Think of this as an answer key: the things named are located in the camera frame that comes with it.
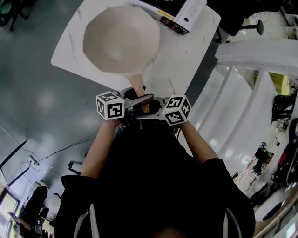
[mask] wire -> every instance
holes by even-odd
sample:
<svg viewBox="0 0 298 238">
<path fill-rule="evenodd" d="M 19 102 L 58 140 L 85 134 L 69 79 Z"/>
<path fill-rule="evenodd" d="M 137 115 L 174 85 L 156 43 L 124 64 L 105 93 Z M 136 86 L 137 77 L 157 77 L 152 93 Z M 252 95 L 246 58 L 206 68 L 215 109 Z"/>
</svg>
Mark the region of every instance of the wire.
<svg viewBox="0 0 298 238">
<path fill-rule="evenodd" d="M 29 164 L 29 166 L 30 166 L 32 169 L 34 169 L 35 171 L 37 171 L 37 172 L 43 172 L 43 171 L 51 172 L 51 173 L 53 173 L 54 175 L 56 175 L 56 176 L 58 176 L 58 177 L 61 178 L 61 175 L 55 173 L 55 172 L 52 171 L 52 170 L 45 170 L 45 169 L 43 169 L 43 170 L 39 170 L 39 169 L 35 169 L 35 168 L 33 168 L 32 165 L 30 164 L 29 160 L 28 160 L 28 157 L 26 157 L 26 159 L 27 159 L 27 162 L 24 162 L 24 163 L 25 163 L 25 164 Z"/>
<path fill-rule="evenodd" d="M 6 129 L 5 129 L 5 127 L 0 123 L 0 126 L 3 128 L 3 130 L 18 144 L 18 145 L 20 145 L 20 143 L 12 136 L 12 134 L 11 133 L 9 133 Z M 91 139 L 88 139 L 88 140 L 85 140 L 85 141 L 82 141 L 82 142 L 78 142 L 78 143 L 74 143 L 74 144 L 71 144 L 70 146 L 68 146 L 68 147 L 66 147 L 66 148 L 64 148 L 64 149 L 61 149 L 61 150 L 58 150 L 58 151 L 56 151 L 56 152 L 54 152 L 54 153 L 52 153 L 52 154 L 50 154 L 49 156 L 46 156 L 45 158 L 43 158 L 43 159 L 39 159 L 39 157 L 38 157 L 38 155 L 37 154 L 35 154 L 34 152 L 32 152 L 32 151 L 30 151 L 30 150 L 25 150 L 23 147 L 22 147 L 22 149 L 24 150 L 24 151 L 26 151 L 26 152 L 29 152 L 29 153 L 32 153 L 32 154 L 34 154 L 36 157 L 37 157 L 37 162 L 40 162 L 40 161 L 42 161 L 42 160 L 45 160 L 45 159 L 47 159 L 47 158 L 49 158 L 49 157 L 51 157 L 52 155 L 54 155 L 54 154 L 56 154 L 56 153 L 59 153 L 59 152 L 61 152 L 61 151 L 64 151 L 64 150 L 66 150 L 66 149 L 68 149 L 68 148 L 70 148 L 70 147 L 72 147 L 72 146 L 75 146 L 75 145 L 79 145 L 79 144 L 82 144 L 82 143 L 85 143 L 85 142 L 87 142 L 87 141 L 91 141 L 91 140 L 93 140 L 93 139 L 95 139 L 95 137 L 93 137 L 93 138 L 91 138 Z M 60 177 L 61 178 L 61 175 L 59 175 L 59 174 L 57 174 L 57 173 L 55 173 L 54 171 L 51 171 L 51 170 L 38 170 L 38 169 L 35 169 L 35 168 L 33 168 L 31 165 L 30 165 L 30 163 L 29 163 L 29 161 L 28 161 L 28 158 L 27 158 L 27 162 L 21 162 L 20 163 L 20 170 L 22 171 L 22 168 L 21 168 L 21 164 L 28 164 L 32 169 L 34 169 L 35 171 L 37 171 L 37 172 L 51 172 L 51 173 L 53 173 L 54 175 L 56 175 L 56 176 L 58 176 L 58 177 Z"/>
<path fill-rule="evenodd" d="M 21 162 L 21 163 L 20 163 L 20 170 L 21 170 L 21 172 L 23 172 L 23 171 L 22 171 L 21 164 L 27 164 L 27 163 L 26 163 L 26 162 Z M 25 178 L 28 180 L 28 182 L 31 183 L 30 180 L 26 177 L 26 175 L 25 175 L 25 174 L 23 174 L 23 175 L 24 175 Z"/>
<path fill-rule="evenodd" d="M 58 153 L 58 152 L 64 151 L 64 150 L 66 150 L 66 149 L 68 149 L 68 148 L 70 148 L 70 147 L 72 147 L 72 146 L 79 145 L 79 144 L 85 143 L 85 142 L 90 141 L 90 140 L 93 140 L 93 139 L 95 139 L 95 137 L 93 137 L 93 138 L 91 138 L 91 139 L 88 139 L 88 140 L 85 140 L 85 141 L 82 141 L 82 142 L 78 142 L 78 143 L 75 143 L 75 144 L 71 144 L 70 146 L 68 146 L 68 147 L 66 147 L 66 148 L 64 148 L 64 149 L 58 150 L 58 151 L 54 152 L 53 154 L 50 154 L 49 156 L 46 156 L 46 157 L 43 158 L 43 159 L 39 159 L 38 162 L 39 162 L 39 161 L 42 161 L 42 160 L 45 160 L 45 159 L 51 157 L 52 155 L 54 155 L 54 154 L 56 154 L 56 153 Z"/>
<path fill-rule="evenodd" d="M 12 136 L 12 134 L 11 133 L 9 133 L 6 129 L 5 129 L 5 127 L 0 123 L 0 126 L 3 128 L 3 130 L 12 138 L 12 139 L 14 139 L 14 141 L 18 144 L 18 145 L 20 145 L 20 143 L 16 140 L 16 138 L 15 137 L 13 137 Z M 37 158 L 38 158 L 38 156 L 37 156 L 37 154 L 35 154 L 34 152 L 32 152 L 32 151 L 29 151 L 29 150 L 25 150 L 23 147 L 22 147 L 22 149 L 23 149 L 23 151 L 26 151 L 26 152 L 29 152 L 29 153 L 32 153 L 33 155 L 35 155 Z"/>
<path fill-rule="evenodd" d="M 267 19 L 266 21 L 263 21 L 263 23 L 269 21 L 269 19 L 270 19 L 270 12 L 269 12 L 269 17 L 268 17 L 268 19 Z"/>
</svg>

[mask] white table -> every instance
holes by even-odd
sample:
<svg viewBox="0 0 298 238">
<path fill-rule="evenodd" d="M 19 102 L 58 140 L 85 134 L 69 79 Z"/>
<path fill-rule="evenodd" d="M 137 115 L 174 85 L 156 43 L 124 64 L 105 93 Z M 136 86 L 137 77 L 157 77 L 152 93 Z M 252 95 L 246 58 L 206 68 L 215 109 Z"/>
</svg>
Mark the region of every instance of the white table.
<svg viewBox="0 0 298 238">
<path fill-rule="evenodd" d="M 85 0 L 64 30 L 51 63 L 67 71 L 118 91 L 130 87 L 122 76 L 104 73 L 83 53 L 87 24 L 108 7 L 122 5 L 121 0 Z M 165 97 L 185 94 L 220 22 L 220 16 L 205 6 L 192 31 L 181 36 L 160 22 L 160 49 L 143 74 L 146 93 Z"/>
</svg>

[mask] induction cooktop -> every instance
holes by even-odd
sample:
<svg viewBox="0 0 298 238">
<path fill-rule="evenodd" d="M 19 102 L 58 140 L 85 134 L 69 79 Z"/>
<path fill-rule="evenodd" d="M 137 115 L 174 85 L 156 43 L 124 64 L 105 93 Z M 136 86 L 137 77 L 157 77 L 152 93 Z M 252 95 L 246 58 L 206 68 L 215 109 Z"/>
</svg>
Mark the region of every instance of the induction cooktop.
<svg viewBox="0 0 298 238">
<path fill-rule="evenodd" d="M 123 0 L 140 7 L 180 35 L 189 33 L 206 0 Z"/>
</svg>

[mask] person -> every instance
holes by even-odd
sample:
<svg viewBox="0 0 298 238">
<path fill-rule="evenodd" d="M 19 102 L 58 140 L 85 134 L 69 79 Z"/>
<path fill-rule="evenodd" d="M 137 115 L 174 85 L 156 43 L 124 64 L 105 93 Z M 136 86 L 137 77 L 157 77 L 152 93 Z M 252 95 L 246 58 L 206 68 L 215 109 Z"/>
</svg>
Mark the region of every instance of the person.
<svg viewBox="0 0 298 238">
<path fill-rule="evenodd" d="M 81 175 L 65 187 L 55 238 L 251 238 L 250 200 L 190 122 L 178 125 L 190 156 L 168 127 L 104 121 Z"/>
<path fill-rule="evenodd" d="M 36 186 L 37 188 L 19 217 L 12 212 L 8 213 L 13 220 L 20 224 L 20 233 L 24 238 L 39 238 L 42 236 L 42 223 L 49 211 L 46 207 L 42 209 L 47 198 L 47 185 L 40 181 L 39 183 L 36 182 Z"/>
</svg>

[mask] frying pan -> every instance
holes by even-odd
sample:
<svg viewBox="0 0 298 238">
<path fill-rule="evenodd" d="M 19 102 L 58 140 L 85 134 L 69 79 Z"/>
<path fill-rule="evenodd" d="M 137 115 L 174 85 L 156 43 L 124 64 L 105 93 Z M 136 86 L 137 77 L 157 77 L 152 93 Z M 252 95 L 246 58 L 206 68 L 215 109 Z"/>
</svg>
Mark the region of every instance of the frying pan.
<svg viewBox="0 0 298 238">
<path fill-rule="evenodd" d="M 144 10 L 133 6 L 110 7 L 88 25 L 83 40 L 87 58 L 101 71 L 127 78 L 141 97 L 142 74 L 159 47 L 160 29 Z"/>
</svg>

